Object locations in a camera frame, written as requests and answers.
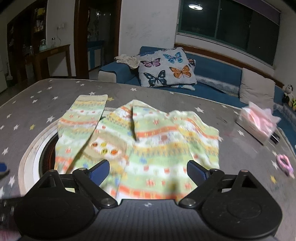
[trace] sofa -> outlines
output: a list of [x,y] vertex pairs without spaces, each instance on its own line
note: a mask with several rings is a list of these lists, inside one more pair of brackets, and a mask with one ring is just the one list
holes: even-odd
[[[142,46],[139,54],[161,49]],[[246,104],[239,101],[239,87],[242,76],[241,68],[200,55],[186,53],[186,56],[187,58],[196,60],[194,73],[197,83],[195,85],[195,91],[170,87],[160,87],[160,89],[197,96],[238,108],[246,106]],[[116,83],[121,84],[141,85],[138,70],[131,70],[126,64],[112,62],[103,66],[99,71],[99,80],[104,81],[106,78],[110,80],[109,82],[116,81]],[[280,87],[275,86],[273,115],[281,118],[278,127],[283,130],[295,151],[296,123],[293,119],[289,118],[287,112],[283,111],[281,101],[283,94],[284,91]]]

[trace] wooden door frame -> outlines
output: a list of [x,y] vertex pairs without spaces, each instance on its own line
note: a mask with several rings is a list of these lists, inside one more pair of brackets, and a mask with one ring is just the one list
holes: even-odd
[[[115,0],[115,44],[114,55],[118,56],[119,28],[121,1]],[[88,56],[87,56],[87,14],[88,6],[86,0],[75,0],[74,10],[74,56],[76,78],[89,79]]]

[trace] beige cushion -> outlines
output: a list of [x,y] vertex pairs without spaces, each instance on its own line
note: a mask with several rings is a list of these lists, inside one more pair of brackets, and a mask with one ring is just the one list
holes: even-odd
[[242,69],[242,81],[239,88],[239,100],[245,104],[253,102],[261,109],[274,110],[274,81],[263,76]]

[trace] white appliance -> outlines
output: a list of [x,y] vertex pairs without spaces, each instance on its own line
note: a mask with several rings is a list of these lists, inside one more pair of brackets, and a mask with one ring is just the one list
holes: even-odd
[[0,55],[0,93],[7,89],[6,79],[3,71],[2,58]]

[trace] orange butterfly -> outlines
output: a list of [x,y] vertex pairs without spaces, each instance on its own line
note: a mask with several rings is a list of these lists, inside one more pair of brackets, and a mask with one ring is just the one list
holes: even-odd
[[176,69],[176,68],[173,68],[173,67],[170,67],[170,70],[173,71],[174,73],[174,76],[178,79],[181,78],[181,75],[184,77],[184,75],[188,78],[191,77],[191,73],[190,73],[190,70],[189,70],[189,67],[188,65],[185,65],[185,67],[182,69],[182,70],[179,70],[179,69]]

